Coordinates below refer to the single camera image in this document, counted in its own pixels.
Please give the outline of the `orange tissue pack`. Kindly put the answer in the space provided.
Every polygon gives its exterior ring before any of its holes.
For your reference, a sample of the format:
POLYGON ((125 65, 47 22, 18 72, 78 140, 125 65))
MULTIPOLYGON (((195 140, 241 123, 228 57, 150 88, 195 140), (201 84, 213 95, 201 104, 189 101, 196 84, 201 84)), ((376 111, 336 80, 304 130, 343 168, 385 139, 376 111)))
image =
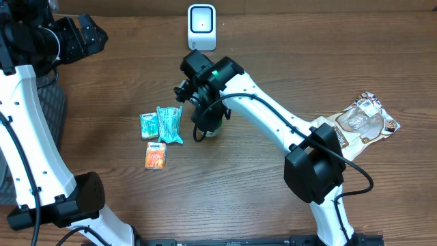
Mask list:
POLYGON ((166 143, 148 142, 145 152, 145 168, 164 170, 166 155, 166 143))

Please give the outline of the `beige paper pouch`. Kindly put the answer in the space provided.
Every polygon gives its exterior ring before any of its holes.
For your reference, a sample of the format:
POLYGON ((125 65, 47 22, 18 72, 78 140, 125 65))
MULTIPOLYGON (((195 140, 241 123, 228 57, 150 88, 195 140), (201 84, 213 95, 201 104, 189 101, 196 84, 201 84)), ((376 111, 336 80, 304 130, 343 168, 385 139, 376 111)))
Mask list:
POLYGON ((315 127, 324 123, 336 132, 342 154, 349 161, 369 144, 389 137, 400 128, 371 92, 363 92, 343 111, 311 122, 315 127))

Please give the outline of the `green lid jar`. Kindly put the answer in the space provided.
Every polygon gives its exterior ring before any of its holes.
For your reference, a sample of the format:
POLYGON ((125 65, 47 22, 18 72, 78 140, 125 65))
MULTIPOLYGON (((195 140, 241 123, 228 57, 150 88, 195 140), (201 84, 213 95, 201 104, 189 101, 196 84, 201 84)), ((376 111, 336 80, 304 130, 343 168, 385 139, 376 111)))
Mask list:
POLYGON ((223 121, 221 120, 217 124, 216 129, 214 131, 207 131, 206 132, 206 137, 214 137, 214 136, 218 135, 218 133, 219 133, 219 131, 221 129, 222 123, 223 123, 223 121))

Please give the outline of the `teal wipes pack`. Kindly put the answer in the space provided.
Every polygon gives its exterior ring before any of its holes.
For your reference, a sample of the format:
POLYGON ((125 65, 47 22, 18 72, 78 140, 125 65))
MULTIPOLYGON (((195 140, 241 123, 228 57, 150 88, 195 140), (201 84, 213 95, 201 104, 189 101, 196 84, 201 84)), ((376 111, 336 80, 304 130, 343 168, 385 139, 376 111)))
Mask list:
POLYGON ((158 117, 158 140, 166 144, 183 144, 180 137, 180 123, 182 118, 182 106, 157 107, 158 117))

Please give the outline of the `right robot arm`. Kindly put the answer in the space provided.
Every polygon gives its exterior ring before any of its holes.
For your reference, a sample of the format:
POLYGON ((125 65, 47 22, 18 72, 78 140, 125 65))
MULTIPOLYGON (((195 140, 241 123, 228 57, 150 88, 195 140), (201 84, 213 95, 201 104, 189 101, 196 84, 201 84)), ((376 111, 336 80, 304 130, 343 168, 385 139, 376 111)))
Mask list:
POLYGON ((174 92, 181 103, 191 101, 195 111, 193 139, 201 142, 220 129, 233 111, 256 126, 282 153, 284 181, 308 203, 317 225, 316 236, 295 236, 291 245, 380 245, 382 239, 358 234, 350 225, 343 198, 347 166, 370 175, 346 158, 337 134, 327 123, 313 126, 263 92, 244 68, 229 57, 213 62, 198 50, 180 65, 187 79, 174 92))

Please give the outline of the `blue white package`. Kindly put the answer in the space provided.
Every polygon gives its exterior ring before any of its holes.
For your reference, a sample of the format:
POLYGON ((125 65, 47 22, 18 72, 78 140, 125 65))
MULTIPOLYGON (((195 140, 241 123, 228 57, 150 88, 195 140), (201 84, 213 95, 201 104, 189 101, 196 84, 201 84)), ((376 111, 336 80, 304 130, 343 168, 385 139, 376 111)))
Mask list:
POLYGON ((144 113, 139 115, 141 138, 153 139, 159 136, 157 113, 144 113))

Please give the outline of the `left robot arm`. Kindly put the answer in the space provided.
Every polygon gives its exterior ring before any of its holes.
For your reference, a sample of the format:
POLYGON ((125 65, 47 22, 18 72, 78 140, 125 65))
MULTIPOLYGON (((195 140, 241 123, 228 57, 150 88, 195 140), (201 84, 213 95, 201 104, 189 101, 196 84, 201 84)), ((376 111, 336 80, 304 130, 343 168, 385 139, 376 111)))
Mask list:
POLYGON ((101 52, 107 40, 88 14, 54 19, 48 1, 1 2, 1 150, 17 203, 11 229, 38 232, 51 223, 95 245, 143 244, 106 205, 99 175, 67 168, 38 97, 38 78, 101 52))

